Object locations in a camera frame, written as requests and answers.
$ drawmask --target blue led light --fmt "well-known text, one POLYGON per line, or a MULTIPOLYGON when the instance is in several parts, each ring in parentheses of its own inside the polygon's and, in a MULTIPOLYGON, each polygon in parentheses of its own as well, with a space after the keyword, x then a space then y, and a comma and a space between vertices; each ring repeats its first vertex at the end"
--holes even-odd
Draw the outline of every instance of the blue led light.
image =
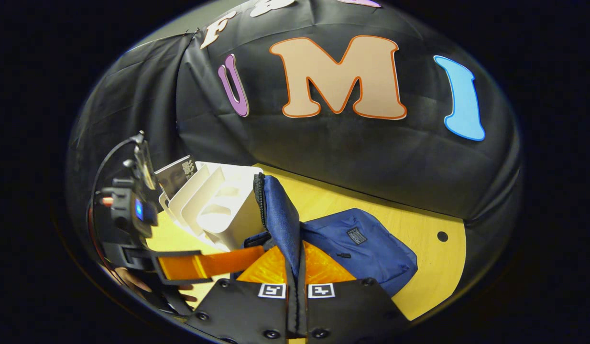
POLYGON ((136 198, 136 215, 142 220, 142 202, 136 198))

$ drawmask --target dark background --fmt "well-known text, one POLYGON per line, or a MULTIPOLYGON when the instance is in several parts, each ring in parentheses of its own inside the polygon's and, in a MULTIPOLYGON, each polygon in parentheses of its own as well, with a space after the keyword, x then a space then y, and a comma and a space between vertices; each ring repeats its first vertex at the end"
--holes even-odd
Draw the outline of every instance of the dark background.
MULTIPOLYGON (((192 342, 111 301, 61 237, 70 235, 66 143, 87 93, 132 44, 195 5, 0 4, 0 330, 11 341, 192 342)), ((520 118, 527 159, 522 215, 500 262, 404 342, 590 342, 590 2, 395 5, 496 78, 520 118)))

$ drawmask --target black cable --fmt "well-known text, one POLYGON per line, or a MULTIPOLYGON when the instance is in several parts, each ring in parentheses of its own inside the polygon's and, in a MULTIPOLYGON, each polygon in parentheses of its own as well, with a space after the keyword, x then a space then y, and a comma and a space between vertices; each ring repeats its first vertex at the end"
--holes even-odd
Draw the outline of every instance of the black cable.
MULTIPOLYGON (((98 240, 96 240, 96 237, 98 237, 98 231, 96 231, 96 229, 95 229, 95 220, 94 220, 95 212, 93 211, 93 207, 95 205, 95 198, 96 198, 96 187, 98 186, 98 180, 99 180, 100 174, 101 174, 104 166, 106 165, 106 163, 112 157, 112 155, 114 155, 114 153, 116 153, 116 151, 120 150, 120 148, 122 148, 126 144, 129 144, 132 142, 135 143, 135 140, 133 139, 133 137, 130 137, 129 139, 126 139, 126 140, 120 142, 119 144, 114 146, 114 148, 112 150, 110 150, 109 153, 106 155, 106 157, 103 159, 102 163, 100 164, 100 166, 98 168, 98 172, 96 173, 96 176, 93 180, 93 185, 91 187, 91 198, 89 200, 89 204, 87 205, 87 211, 85 211, 85 221, 87 222, 87 225, 89 226, 90 239, 93 242, 96 252, 98 253, 98 256, 102 260, 102 263, 108 272, 110 272, 110 268, 109 268, 108 264, 105 262, 105 259, 103 258, 103 255, 102 255, 102 251, 100 250, 99 245, 98 245, 98 240)), ((120 282, 124 286, 127 287, 127 284, 125 283, 125 281, 123 281, 123 279, 119 276, 119 274, 117 272, 115 272, 115 274, 116 274, 116 277, 118 277, 118 279, 120 280, 120 282)))

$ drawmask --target backpack label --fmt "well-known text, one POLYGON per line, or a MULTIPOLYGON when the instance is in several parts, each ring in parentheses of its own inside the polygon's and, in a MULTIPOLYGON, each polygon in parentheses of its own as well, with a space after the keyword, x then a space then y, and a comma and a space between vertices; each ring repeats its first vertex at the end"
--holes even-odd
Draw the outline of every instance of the backpack label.
POLYGON ((364 237, 361 232, 359 231, 358 228, 355 229, 351 229, 350 231, 348 231, 348 236, 350 237, 350 239, 352 239, 352 241, 354 241, 355 244, 360 245, 362 244, 364 241, 367 240, 366 237, 364 237))

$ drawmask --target foam letter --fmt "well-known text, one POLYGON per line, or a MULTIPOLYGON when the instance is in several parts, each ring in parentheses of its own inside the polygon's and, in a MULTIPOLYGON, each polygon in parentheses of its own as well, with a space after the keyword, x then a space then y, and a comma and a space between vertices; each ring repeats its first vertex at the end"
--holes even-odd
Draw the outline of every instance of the foam letter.
POLYGON ((206 46, 208 46, 212 42, 216 41, 216 39, 219 37, 219 35, 217 35, 217 32, 223 31, 225 26, 227 26, 227 21, 230 18, 233 18, 234 15, 236 15, 236 11, 230 11, 230 13, 225 15, 225 17, 208 25, 208 28, 206 29, 206 39, 204 39, 204 42, 201 44, 201 46, 199 48, 200 49, 206 48, 206 46))
POLYGON ((310 97, 312 81, 334 113, 341 113, 359 81, 361 97, 354 112, 363 117, 403 119, 406 108, 399 101, 399 85, 393 53, 395 42, 381 37, 354 37, 344 56, 336 63, 323 48, 309 38, 278 42, 269 48, 282 58, 289 102, 282 107, 288 117, 310 117, 321 105, 310 97))
POLYGON ((380 4, 370 0, 338 0, 339 2, 345 2, 347 4, 358 4, 363 6, 370 6, 370 7, 381 7, 380 4))
POLYGON ((480 122, 474 75, 469 69, 446 57, 433 56, 433 59, 448 74, 452 89, 452 113, 444 118, 444 125, 448 130, 466 139, 484 140, 485 133, 480 122))
POLYGON ((225 64, 219 67, 219 78, 221 81, 223 81, 223 87, 225 87, 225 92, 227 92, 227 98, 229 98, 229 102, 236 113, 242 117, 249 115, 249 101, 246 98, 244 87, 242 87, 242 81, 240 81, 240 75, 236 69, 236 56, 234 54, 227 56, 227 59, 225 59, 225 64), (225 71, 225 68, 229 70, 231 79, 236 85, 238 100, 236 100, 236 98, 233 96, 233 91, 231 90, 231 85, 229 85, 229 81, 227 80, 227 72, 225 71))
POLYGON ((251 11, 251 17, 258 17, 271 10, 289 6, 290 4, 293 4, 293 2, 295 2, 295 0, 261 0, 255 4, 255 8, 251 11))

